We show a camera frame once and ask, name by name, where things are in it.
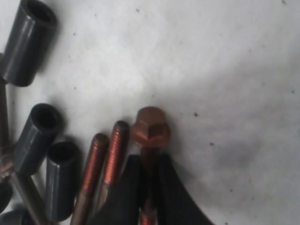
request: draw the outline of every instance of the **spacer hole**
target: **spacer hole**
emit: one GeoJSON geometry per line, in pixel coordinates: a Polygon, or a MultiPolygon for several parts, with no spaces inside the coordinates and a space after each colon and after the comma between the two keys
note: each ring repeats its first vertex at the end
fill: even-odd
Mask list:
{"type": "Polygon", "coordinates": [[[39,20],[50,22],[51,17],[49,12],[46,11],[45,5],[39,1],[28,1],[28,10],[39,20]]]}
{"type": "Polygon", "coordinates": [[[47,108],[40,108],[36,113],[36,119],[40,126],[46,129],[53,129],[56,125],[56,119],[52,111],[47,108]]]}
{"type": "Polygon", "coordinates": [[[74,155],[74,150],[67,145],[57,145],[49,151],[48,157],[55,163],[60,164],[68,161],[74,155]]]}

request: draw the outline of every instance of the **copper bolt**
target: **copper bolt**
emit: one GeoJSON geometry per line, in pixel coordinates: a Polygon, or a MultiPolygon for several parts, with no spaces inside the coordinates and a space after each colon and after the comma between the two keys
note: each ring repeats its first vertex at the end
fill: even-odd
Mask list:
{"type": "Polygon", "coordinates": [[[144,213],[140,211],[140,225],[155,225],[156,224],[156,212],[144,213]]]}
{"type": "Polygon", "coordinates": [[[90,146],[83,173],[82,185],[77,196],[71,225],[83,225],[86,223],[91,206],[91,198],[95,192],[97,182],[107,153],[109,139],[104,134],[96,134],[90,146]]]}
{"type": "MultiPolygon", "coordinates": [[[[151,177],[158,161],[160,149],[165,147],[171,138],[164,111],[153,106],[141,109],[131,128],[130,135],[132,141],[141,148],[142,165],[151,177]]],[[[140,210],[140,225],[155,225],[157,216],[151,183],[148,184],[146,191],[146,202],[140,210]]]]}
{"type": "Polygon", "coordinates": [[[100,210],[109,195],[111,186],[115,185],[121,174],[123,161],[129,141],[129,125],[119,120],[115,123],[109,145],[109,155],[101,183],[96,211],[100,210]]]}

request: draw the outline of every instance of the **hex bolt head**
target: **hex bolt head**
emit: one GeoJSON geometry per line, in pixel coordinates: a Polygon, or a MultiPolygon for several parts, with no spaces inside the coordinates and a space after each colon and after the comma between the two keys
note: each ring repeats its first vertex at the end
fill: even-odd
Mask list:
{"type": "Polygon", "coordinates": [[[131,140],[140,148],[163,148],[171,138],[165,113],[153,106],[142,108],[130,131],[131,140]]]}

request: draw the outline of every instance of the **bolt thread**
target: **bolt thread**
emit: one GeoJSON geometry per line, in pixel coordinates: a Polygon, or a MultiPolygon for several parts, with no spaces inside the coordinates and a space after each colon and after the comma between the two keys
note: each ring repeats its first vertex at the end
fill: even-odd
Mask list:
{"type": "Polygon", "coordinates": [[[129,125],[124,121],[117,121],[113,127],[109,146],[109,156],[105,168],[104,182],[115,184],[119,177],[129,140],[129,125]]]}
{"type": "Polygon", "coordinates": [[[108,143],[108,137],[104,134],[96,134],[91,142],[82,181],[82,190],[86,193],[92,194],[95,191],[108,143]]]}

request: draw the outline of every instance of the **bolt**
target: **bolt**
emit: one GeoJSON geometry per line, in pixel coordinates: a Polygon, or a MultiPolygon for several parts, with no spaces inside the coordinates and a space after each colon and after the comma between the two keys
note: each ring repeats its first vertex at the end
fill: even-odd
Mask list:
{"type": "Polygon", "coordinates": [[[142,165],[150,178],[144,190],[147,197],[140,209],[140,224],[155,225],[157,214],[151,188],[151,176],[157,164],[160,149],[165,147],[171,138],[164,111],[152,106],[142,108],[137,114],[130,135],[132,141],[141,149],[142,165]]]}
{"type": "Polygon", "coordinates": [[[123,161],[129,141],[129,125],[119,120],[115,123],[110,140],[108,159],[105,167],[104,177],[100,186],[99,198],[96,211],[100,210],[106,202],[110,189],[115,185],[121,174],[123,161]]]}
{"type": "Polygon", "coordinates": [[[163,148],[170,142],[165,113],[153,106],[141,109],[131,128],[131,139],[141,148],[163,148]]]}
{"type": "Polygon", "coordinates": [[[31,176],[15,172],[11,153],[0,159],[0,177],[5,179],[11,177],[35,225],[52,225],[45,216],[43,200],[31,176]]]}
{"type": "Polygon", "coordinates": [[[0,157],[8,151],[8,107],[6,99],[6,82],[0,78],[0,157]]]}
{"type": "Polygon", "coordinates": [[[155,225],[156,224],[156,212],[144,213],[140,211],[140,225],[155,225]]]}
{"type": "Polygon", "coordinates": [[[89,156],[85,164],[82,185],[71,219],[71,225],[82,225],[86,223],[91,200],[107,153],[108,143],[109,139],[104,134],[96,134],[92,140],[89,156]]]}

